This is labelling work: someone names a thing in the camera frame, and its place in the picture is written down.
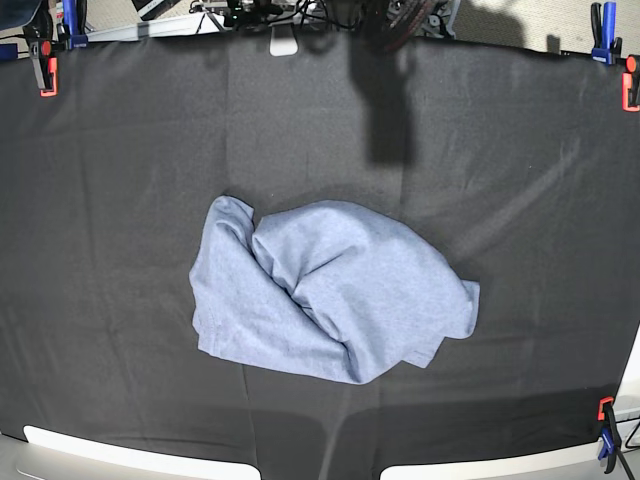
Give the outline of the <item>aluminium frame rail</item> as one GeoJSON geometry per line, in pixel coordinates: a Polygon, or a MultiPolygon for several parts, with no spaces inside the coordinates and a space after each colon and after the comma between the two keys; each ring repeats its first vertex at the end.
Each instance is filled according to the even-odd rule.
{"type": "Polygon", "coordinates": [[[135,42],[145,38],[195,36],[224,31],[221,16],[201,12],[94,31],[87,35],[87,39],[90,43],[135,42]]]}

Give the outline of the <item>blue clamp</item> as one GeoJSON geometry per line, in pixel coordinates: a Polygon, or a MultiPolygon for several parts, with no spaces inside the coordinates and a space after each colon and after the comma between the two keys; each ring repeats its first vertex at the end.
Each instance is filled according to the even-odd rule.
{"type": "Polygon", "coordinates": [[[594,2],[590,6],[594,40],[591,57],[606,65],[616,64],[621,55],[622,39],[615,34],[616,12],[615,1],[607,1],[604,4],[594,2]]]}
{"type": "Polygon", "coordinates": [[[89,40],[86,34],[87,11],[86,0],[62,1],[63,39],[69,49],[88,46],[89,40]]]}

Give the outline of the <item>red-black clamp far left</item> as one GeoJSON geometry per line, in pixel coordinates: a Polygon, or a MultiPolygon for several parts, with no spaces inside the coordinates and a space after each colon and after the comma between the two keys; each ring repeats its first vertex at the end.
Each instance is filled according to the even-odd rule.
{"type": "Polygon", "coordinates": [[[58,64],[50,40],[36,40],[29,43],[29,58],[32,61],[36,84],[43,98],[54,97],[58,93],[58,64]]]}

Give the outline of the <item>blue clamp far left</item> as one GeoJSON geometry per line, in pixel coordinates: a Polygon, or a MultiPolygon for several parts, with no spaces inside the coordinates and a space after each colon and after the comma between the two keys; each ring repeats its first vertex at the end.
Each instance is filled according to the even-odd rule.
{"type": "Polygon", "coordinates": [[[86,0],[62,1],[63,39],[69,49],[88,46],[89,40],[86,34],[87,11],[86,0]]]}

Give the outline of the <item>red-black clamp far right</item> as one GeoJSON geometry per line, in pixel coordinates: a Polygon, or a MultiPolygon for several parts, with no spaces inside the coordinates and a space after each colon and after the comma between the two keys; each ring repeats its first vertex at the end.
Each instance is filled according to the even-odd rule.
{"type": "Polygon", "coordinates": [[[622,108],[628,112],[639,111],[639,56],[629,55],[622,75],[622,108]]]}

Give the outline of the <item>red-black clamp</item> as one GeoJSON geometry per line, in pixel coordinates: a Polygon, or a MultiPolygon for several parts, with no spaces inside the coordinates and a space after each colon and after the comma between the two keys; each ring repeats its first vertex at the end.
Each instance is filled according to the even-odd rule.
{"type": "Polygon", "coordinates": [[[29,43],[29,58],[32,61],[36,84],[43,98],[54,97],[58,93],[58,64],[50,40],[36,40],[29,43]]]}
{"type": "Polygon", "coordinates": [[[639,56],[629,55],[622,75],[622,108],[628,112],[639,111],[639,56]]]}

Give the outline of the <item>blue clamp far right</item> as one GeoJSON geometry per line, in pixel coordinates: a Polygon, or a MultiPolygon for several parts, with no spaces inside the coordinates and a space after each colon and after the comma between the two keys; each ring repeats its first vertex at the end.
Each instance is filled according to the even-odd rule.
{"type": "Polygon", "coordinates": [[[591,57],[606,65],[616,64],[621,55],[622,39],[615,34],[616,12],[615,1],[607,1],[604,4],[594,2],[590,6],[594,40],[591,57]]]}

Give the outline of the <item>black table cloth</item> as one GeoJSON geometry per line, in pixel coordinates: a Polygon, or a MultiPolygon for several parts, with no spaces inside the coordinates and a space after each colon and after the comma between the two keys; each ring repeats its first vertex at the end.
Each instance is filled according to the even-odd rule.
{"type": "Polygon", "coordinates": [[[596,62],[344,33],[117,43],[43,98],[1,67],[1,429],[373,479],[597,437],[639,324],[639,118],[596,62]],[[473,336],[366,386],[197,349],[188,273],[213,199],[357,202],[481,285],[473,336]]]}

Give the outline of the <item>blue-grey t-shirt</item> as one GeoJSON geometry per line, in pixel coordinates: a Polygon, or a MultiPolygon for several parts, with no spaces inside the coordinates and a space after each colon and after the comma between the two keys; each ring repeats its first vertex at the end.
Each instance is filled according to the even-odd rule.
{"type": "Polygon", "coordinates": [[[274,371],[362,385],[446,339],[472,335],[480,286],[401,222],[319,201],[253,218],[221,196],[189,274],[201,351],[274,371]]]}

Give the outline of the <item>red-blue clamp near right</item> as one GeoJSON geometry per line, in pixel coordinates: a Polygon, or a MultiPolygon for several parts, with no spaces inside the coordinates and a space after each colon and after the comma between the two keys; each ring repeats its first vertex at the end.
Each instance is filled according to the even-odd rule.
{"type": "Polygon", "coordinates": [[[600,435],[602,447],[598,454],[599,461],[606,461],[604,473],[611,474],[616,466],[618,451],[621,446],[621,438],[617,429],[615,413],[613,409],[614,398],[604,397],[599,402],[597,420],[600,422],[600,435]]]}

